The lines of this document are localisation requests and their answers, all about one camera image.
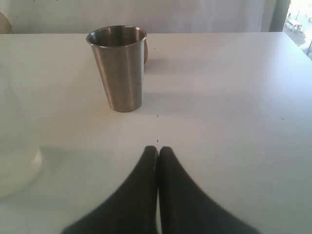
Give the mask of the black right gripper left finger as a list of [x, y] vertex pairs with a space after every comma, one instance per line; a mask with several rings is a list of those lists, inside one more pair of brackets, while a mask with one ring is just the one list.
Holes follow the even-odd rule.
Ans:
[[64, 228], [64, 234], [156, 234], [158, 151], [145, 147], [123, 184], [96, 209]]

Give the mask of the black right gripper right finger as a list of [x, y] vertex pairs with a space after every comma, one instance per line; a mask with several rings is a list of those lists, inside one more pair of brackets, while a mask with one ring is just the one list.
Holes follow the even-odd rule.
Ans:
[[158, 158], [158, 192], [164, 234], [257, 234], [208, 197], [182, 167], [172, 148]]

